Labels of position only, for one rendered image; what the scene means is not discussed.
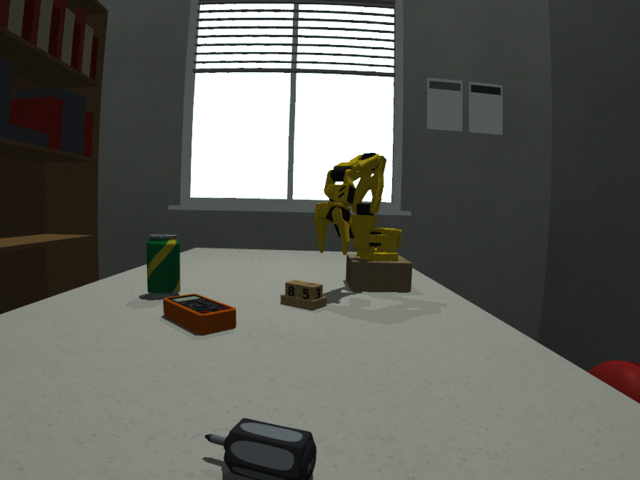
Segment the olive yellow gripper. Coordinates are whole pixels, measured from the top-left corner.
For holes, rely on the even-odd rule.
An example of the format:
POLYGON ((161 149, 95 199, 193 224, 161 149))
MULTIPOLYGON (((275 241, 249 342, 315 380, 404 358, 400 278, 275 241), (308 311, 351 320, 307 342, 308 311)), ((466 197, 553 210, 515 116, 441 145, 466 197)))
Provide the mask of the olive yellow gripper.
POLYGON ((354 239, 354 237, 356 237, 351 223, 350 211, 351 209, 349 207, 336 203, 335 201, 328 203, 323 201, 321 204, 316 204, 314 223, 316 227, 319 251, 321 253, 324 252, 324 242, 328 223, 334 223, 337 234, 341 237, 343 255, 347 254, 350 238, 354 239))

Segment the orange digital multimeter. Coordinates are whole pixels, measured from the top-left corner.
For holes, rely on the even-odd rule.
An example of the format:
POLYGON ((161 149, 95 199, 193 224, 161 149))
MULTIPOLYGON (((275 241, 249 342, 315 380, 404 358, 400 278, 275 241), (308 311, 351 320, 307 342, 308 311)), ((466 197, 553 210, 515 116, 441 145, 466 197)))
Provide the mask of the orange digital multimeter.
POLYGON ((236 308, 198 294, 164 298, 164 316, 201 335, 236 328, 236 308))

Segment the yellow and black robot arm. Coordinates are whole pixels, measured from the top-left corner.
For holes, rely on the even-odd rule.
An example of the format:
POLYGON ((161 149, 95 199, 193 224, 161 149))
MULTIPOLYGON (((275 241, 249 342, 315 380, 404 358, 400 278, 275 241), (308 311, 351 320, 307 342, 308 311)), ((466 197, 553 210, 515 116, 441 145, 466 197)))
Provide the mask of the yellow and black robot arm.
POLYGON ((353 246, 360 259, 398 261, 396 244, 399 230, 376 228, 378 219, 374 215, 378 213, 382 200, 387 160, 376 153, 364 153, 350 161, 352 162, 341 162, 328 171, 324 193, 330 202, 351 206, 352 211, 356 213, 352 214, 351 223, 356 234, 353 246), (360 178, 356 187, 353 178, 354 181, 360 178), (336 182, 343 184, 335 184, 336 182), (363 204, 362 201, 370 189, 371 203, 363 204))

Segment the green drink can with yellow stripe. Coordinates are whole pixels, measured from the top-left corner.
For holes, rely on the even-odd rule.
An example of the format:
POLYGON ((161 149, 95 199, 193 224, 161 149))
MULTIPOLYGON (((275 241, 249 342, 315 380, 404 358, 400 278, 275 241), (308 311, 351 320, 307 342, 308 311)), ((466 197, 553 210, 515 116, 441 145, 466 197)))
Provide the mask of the green drink can with yellow stripe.
POLYGON ((180 292, 180 243, 175 234, 152 234, 146 243, 147 288, 153 297, 180 292), (175 236, 174 236, 175 235, 175 236))

